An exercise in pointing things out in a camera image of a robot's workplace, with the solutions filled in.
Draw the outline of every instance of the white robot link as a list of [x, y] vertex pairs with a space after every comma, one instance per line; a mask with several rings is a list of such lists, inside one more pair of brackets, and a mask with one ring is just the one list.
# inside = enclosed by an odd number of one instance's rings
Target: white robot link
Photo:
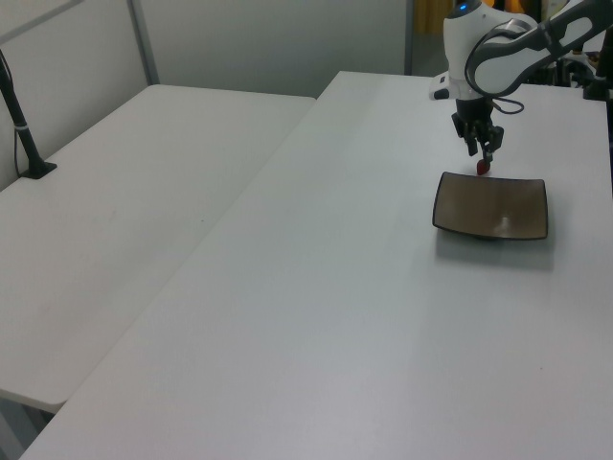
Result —
[[[494, 107], [512, 114], [521, 103], [503, 99], [539, 69], [579, 48], [613, 25], [613, 0], [575, 0], [537, 24], [524, 14], [498, 11], [479, 0], [458, 5], [444, 20], [444, 49], [449, 70], [435, 77], [430, 99], [455, 99], [452, 116], [470, 156], [481, 146], [477, 173], [489, 171], [492, 154], [502, 145], [504, 129], [494, 126]], [[496, 100], [520, 106], [502, 110]]]

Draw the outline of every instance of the black cable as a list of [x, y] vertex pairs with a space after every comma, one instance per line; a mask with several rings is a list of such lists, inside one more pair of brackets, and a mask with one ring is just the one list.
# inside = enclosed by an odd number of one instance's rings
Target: black cable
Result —
[[21, 173], [19, 172], [19, 165], [17, 165], [17, 129], [14, 130], [14, 141], [15, 172], [17, 173], [17, 177], [21, 177]]
[[2, 66], [4, 67], [4, 69], [7, 71], [7, 75], [9, 76], [9, 81], [12, 84], [12, 73], [11, 73], [11, 68], [9, 67], [9, 65], [7, 64], [7, 60], [4, 57], [4, 54], [2, 53], [2, 50], [0, 50], [0, 61], [2, 61]]
[[[498, 105], [494, 101], [500, 101], [500, 102], [507, 103], [507, 104], [517, 105], [519, 108], [517, 110], [511, 112], [511, 111], [503, 109], [500, 105]], [[517, 115], [518, 113], [523, 112], [524, 109], [526, 108], [526, 106], [524, 104], [522, 104], [521, 102], [514, 101], [513, 99], [506, 99], [506, 98], [493, 98], [491, 100], [491, 104], [493, 105], [493, 107], [496, 110], [498, 110], [500, 113], [503, 113], [505, 115]]]

